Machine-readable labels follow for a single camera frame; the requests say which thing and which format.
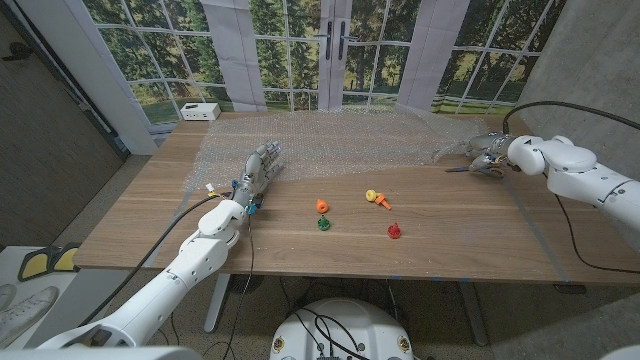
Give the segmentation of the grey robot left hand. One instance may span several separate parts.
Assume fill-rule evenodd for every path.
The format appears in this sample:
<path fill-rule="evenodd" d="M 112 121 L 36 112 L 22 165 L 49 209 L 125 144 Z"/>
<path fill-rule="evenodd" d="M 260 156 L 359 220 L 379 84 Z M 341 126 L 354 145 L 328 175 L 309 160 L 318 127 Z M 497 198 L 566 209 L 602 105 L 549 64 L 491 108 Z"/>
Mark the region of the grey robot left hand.
<path fill-rule="evenodd" d="M 283 168 L 283 164 L 277 161 L 281 150 L 278 141 L 269 140 L 252 152 L 246 160 L 231 200 L 243 207 L 260 208 L 267 186 Z"/>

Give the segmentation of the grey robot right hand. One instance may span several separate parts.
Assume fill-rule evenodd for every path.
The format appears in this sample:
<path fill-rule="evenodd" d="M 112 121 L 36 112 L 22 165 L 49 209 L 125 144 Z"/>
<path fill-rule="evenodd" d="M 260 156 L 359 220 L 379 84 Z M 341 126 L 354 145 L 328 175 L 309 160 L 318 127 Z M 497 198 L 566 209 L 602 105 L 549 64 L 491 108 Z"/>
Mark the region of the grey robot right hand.
<path fill-rule="evenodd" d="M 511 165 L 508 149 L 515 139 L 514 135 L 502 132 L 491 132 L 471 138 L 466 147 L 466 156 L 473 159 L 468 170 L 488 172 L 492 168 Z"/>

